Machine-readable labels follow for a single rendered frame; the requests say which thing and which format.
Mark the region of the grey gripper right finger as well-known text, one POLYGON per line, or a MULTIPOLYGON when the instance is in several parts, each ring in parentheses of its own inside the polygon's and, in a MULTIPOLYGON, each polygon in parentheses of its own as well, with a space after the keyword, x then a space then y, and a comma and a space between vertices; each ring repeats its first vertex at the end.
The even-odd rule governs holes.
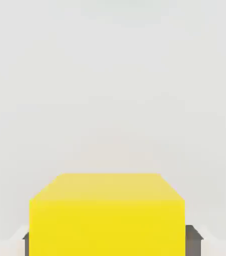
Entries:
POLYGON ((193 225, 185 226, 185 256, 226 256, 226 244, 193 225))

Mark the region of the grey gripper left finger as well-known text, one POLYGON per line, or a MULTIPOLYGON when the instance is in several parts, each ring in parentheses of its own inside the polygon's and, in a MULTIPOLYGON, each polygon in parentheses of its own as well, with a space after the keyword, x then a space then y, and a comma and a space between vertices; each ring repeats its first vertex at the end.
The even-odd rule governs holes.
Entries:
POLYGON ((0 241, 0 256, 29 256, 29 226, 21 226, 11 238, 0 241))

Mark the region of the small yellow cube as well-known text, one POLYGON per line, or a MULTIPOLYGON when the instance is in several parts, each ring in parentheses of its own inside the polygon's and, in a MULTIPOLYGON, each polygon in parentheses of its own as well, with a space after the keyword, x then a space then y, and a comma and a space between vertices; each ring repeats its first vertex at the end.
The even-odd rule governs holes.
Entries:
POLYGON ((30 201, 29 256, 185 256, 185 202, 156 173, 65 173, 30 201))

